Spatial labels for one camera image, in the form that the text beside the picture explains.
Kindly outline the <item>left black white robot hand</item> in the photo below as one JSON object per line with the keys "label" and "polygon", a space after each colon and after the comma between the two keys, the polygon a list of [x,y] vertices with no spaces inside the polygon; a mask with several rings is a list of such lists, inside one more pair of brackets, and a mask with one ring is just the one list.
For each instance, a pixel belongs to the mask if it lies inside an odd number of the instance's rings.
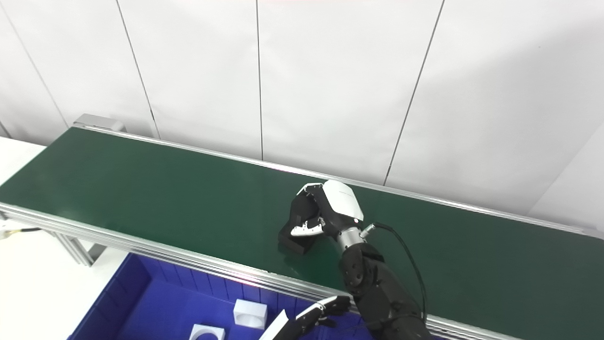
{"label": "left black white robot hand", "polygon": [[260,339],[297,340],[317,325],[335,328],[337,322],[329,317],[342,316],[349,312],[351,305],[350,296],[334,295],[311,304],[293,319],[288,318],[283,310],[263,332]]}

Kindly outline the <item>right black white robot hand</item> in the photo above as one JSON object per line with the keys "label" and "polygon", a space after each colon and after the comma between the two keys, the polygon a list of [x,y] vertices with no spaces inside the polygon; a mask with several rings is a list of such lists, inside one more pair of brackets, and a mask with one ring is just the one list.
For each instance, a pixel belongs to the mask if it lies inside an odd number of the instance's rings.
{"label": "right black white robot hand", "polygon": [[290,208],[289,235],[324,234],[338,240],[346,230],[360,230],[364,213],[351,187],[336,180],[308,183],[298,191]]}

